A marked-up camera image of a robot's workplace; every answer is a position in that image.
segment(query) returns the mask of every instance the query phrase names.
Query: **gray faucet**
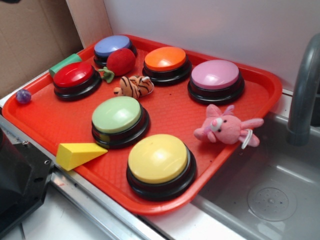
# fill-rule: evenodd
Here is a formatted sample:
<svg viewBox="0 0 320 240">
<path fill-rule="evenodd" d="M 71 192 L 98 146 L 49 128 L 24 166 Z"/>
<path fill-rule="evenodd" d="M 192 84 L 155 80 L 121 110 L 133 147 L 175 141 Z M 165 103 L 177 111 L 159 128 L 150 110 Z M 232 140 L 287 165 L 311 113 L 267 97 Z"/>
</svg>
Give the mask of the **gray faucet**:
<svg viewBox="0 0 320 240">
<path fill-rule="evenodd" d="M 286 140 L 306 145 L 310 125 L 320 126 L 320 33 L 314 35 L 304 52 L 291 102 Z"/>
</svg>

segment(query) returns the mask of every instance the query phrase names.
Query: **button top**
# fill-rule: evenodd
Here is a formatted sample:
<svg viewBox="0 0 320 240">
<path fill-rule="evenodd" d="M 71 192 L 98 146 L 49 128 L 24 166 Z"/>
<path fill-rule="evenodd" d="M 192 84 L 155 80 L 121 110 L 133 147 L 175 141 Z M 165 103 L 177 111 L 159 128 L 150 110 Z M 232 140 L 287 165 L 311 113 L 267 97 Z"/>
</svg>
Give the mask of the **button top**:
<svg viewBox="0 0 320 240">
<path fill-rule="evenodd" d="M 127 49 L 130 46 L 130 39 L 127 36 L 113 35 L 100 40 L 95 46 L 94 51 L 100 57 L 108 57 L 118 49 Z"/>
<path fill-rule="evenodd" d="M 116 134 L 132 127 L 141 116 L 139 102 L 129 96 L 117 96 L 101 103 L 92 114 L 95 128 L 105 134 Z"/>
<path fill-rule="evenodd" d="M 59 88 L 70 88 L 82 84 L 94 73 L 94 68 L 88 62 L 74 62 L 61 68 L 53 77 Z"/>
<path fill-rule="evenodd" d="M 206 90 L 220 90 L 234 84 L 239 77 L 239 68 L 230 61 L 210 60 L 197 65 L 192 73 L 193 83 Z"/>
<path fill-rule="evenodd" d="M 186 168 L 187 162 L 185 144 L 168 134 L 144 138 L 132 148 L 128 157 L 132 174 L 147 184 L 162 184 L 173 180 Z"/>
<path fill-rule="evenodd" d="M 183 49 L 174 46 L 164 46 L 149 52 L 144 59 L 148 69 L 166 72 L 181 67 L 186 61 Z"/>
</svg>

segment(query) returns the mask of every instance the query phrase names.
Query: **yellow wooden block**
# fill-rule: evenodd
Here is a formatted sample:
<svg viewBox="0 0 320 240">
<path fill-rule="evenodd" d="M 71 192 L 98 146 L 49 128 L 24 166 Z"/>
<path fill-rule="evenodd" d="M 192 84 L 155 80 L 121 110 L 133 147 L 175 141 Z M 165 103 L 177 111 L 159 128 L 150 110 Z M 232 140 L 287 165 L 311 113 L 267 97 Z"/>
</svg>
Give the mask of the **yellow wooden block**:
<svg viewBox="0 0 320 240">
<path fill-rule="evenodd" d="M 70 171 L 108 150 L 96 143 L 60 143 L 56 154 L 56 163 L 63 169 Z"/>
</svg>

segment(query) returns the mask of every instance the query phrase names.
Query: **small purple pompom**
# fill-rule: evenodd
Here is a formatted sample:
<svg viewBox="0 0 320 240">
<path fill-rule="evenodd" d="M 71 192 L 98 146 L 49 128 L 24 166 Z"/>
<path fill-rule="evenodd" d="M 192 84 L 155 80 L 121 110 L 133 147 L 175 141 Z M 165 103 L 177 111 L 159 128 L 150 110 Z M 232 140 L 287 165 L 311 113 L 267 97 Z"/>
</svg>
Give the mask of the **small purple pompom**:
<svg viewBox="0 0 320 240">
<path fill-rule="evenodd" d="M 31 93 L 28 90 L 20 89 L 15 94 L 16 100 L 21 104 L 27 104 L 31 101 Z"/>
</svg>

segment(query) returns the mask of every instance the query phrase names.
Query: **pink plush rabbit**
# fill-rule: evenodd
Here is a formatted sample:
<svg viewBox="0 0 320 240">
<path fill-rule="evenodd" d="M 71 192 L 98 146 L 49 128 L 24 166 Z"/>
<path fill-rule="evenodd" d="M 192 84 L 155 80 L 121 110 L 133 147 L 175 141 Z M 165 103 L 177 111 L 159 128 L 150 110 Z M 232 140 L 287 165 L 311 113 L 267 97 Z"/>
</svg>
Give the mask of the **pink plush rabbit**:
<svg viewBox="0 0 320 240">
<path fill-rule="evenodd" d="M 258 137 L 252 133 L 251 128 L 260 127 L 264 120 L 262 118 L 253 118 L 241 121 L 234 116 L 234 105 L 227 107 L 224 113 L 214 104 L 206 108 L 206 119 L 201 128 L 194 131 L 194 136 L 205 142 L 216 143 L 220 141 L 224 144 L 234 144 L 237 141 L 242 142 L 242 149 L 247 145 L 257 147 L 260 143 Z"/>
</svg>

